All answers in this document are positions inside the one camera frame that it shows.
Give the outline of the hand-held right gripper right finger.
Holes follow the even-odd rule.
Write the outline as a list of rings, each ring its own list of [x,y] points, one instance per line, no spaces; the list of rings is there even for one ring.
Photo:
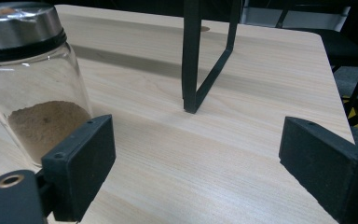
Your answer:
[[[284,120],[280,163],[339,224],[358,224],[358,146],[305,119]]]

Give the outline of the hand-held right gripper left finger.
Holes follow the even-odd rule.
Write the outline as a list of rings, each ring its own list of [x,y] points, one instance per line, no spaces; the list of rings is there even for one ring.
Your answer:
[[[113,119],[90,119],[42,158],[37,183],[45,215],[79,222],[116,159]]]

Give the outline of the glass jar with brown powder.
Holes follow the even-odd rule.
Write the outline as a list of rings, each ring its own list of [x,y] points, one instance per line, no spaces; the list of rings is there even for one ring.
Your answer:
[[[55,6],[0,3],[0,122],[30,162],[92,117]]]

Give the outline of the black shelf with metal legs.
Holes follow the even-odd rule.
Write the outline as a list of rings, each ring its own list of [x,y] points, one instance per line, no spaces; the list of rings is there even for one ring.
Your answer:
[[[201,30],[201,4],[200,0],[184,1],[184,34],[182,50],[182,98],[184,110],[195,114],[213,86],[215,80],[223,70],[230,57],[235,44],[238,23],[241,16],[241,0],[233,0],[231,7],[227,43],[221,56],[209,72],[204,81],[197,87],[199,56],[200,56],[200,30]]]

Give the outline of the black folding chair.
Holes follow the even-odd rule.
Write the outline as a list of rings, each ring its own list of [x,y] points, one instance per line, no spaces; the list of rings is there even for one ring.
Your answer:
[[[349,7],[348,17],[339,31],[317,28],[294,28],[294,31],[309,32],[319,35],[324,43],[324,49],[329,63],[333,66],[335,73],[341,66],[358,67],[358,0],[286,0],[275,27],[283,28],[286,15],[294,8],[305,7],[310,9],[316,7],[321,9],[337,9]],[[349,115],[358,96],[358,81],[349,98],[344,105],[346,115]]]

